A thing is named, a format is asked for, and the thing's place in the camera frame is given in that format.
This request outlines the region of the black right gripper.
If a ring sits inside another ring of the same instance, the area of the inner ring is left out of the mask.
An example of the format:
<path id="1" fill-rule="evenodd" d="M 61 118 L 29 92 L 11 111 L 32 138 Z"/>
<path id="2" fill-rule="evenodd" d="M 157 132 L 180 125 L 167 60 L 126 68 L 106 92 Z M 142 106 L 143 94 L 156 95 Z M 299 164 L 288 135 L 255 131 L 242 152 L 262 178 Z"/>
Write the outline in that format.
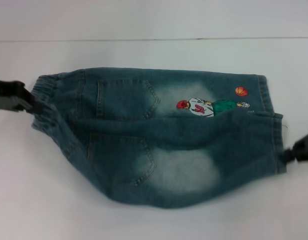
<path id="1" fill-rule="evenodd" d="M 295 160 L 298 162 L 308 161 L 308 134 L 295 142 L 292 149 L 285 149 L 281 155 L 281 161 L 284 164 L 289 164 Z"/>

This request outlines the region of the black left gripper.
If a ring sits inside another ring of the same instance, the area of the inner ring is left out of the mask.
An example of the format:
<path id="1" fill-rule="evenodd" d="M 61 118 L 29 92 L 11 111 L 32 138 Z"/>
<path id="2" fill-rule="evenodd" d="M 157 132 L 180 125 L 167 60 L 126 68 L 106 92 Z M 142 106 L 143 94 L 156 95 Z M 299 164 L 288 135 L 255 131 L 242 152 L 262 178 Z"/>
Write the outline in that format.
<path id="1" fill-rule="evenodd" d="M 0 110 L 41 115 L 44 108 L 43 100 L 31 94 L 23 82 L 0 80 Z"/>

